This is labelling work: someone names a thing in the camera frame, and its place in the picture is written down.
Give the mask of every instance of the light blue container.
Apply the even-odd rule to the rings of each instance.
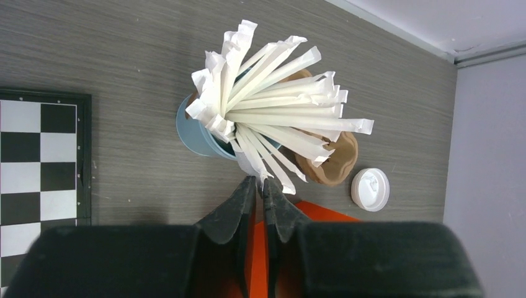
[[[176,127],[177,133],[182,143],[190,151],[202,156],[224,157],[229,160],[236,160],[236,155],[232,145],[215,138],[198,120],[186,119],[185,110],[188,100],[192,95],[188,95],[177,110]],[[275,148],[280,148],[281,144],[265,137]]]

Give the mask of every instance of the white round container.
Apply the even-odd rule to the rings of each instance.
[[[350,196],[360,208],[379,211],[389,199],[389,180],[380,169],[363,169],[352,180]]]

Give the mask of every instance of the black and white checkered pattern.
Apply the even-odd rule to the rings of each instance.
[[[0,97],[0,286],[40,233],[77,225],[78,107]]]

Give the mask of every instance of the gray strip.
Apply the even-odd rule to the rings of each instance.
[[[512,43],[474,54],[460,55],[456,57],[455,65],[459,68],[464,68],[524,54],[526,54],[526,41]]]
[[[435,55],[435,56],[438,56],[444,60],[447,60],[449,61],[450,63],[453,63],[454,60],[455,60],[455,57],[449,53],[446,53],[444,52],[443,50],[419,39],[418,37],[412,35],[412,34],[409,34],[407,33],[406,31],[398,28],[397,26],[371,14],[370,12],[368,11],[365,11],[363,10],[362,8],[352,4],[352,3],[349,3],[345,0],[325,0],[327,1],[328,3],[331,3],[337,7],[340,7],[341,9],[359,17],[360,19],[363,19],[393,35],[396,35],[398,36],[399,38],[425,50],[425,51],[428,51],[429,53]]]

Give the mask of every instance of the paper-wrapped straw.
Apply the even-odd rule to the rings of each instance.
[[[304,181],[305,175],[270,139],[320,166],[334,152],[326,149],[324,140],[336,142],[343,131],[370,134],[373,121],[340,119],[349,92],[334,84],[333,71],[280,83],[321,59],[313,47],[280,66],[306,42],[304,37],[292,35],[268,43],[243,63],[256,27],[243,20],[238,31],[225,32],[221,54],[205,52],[205,69],[192,73],[199,97],[186,112],[217,139],[232,145],[243,171],[262,184],[272,177],[266,163],[283,192],[293,194],[295,187],[280,165]]]

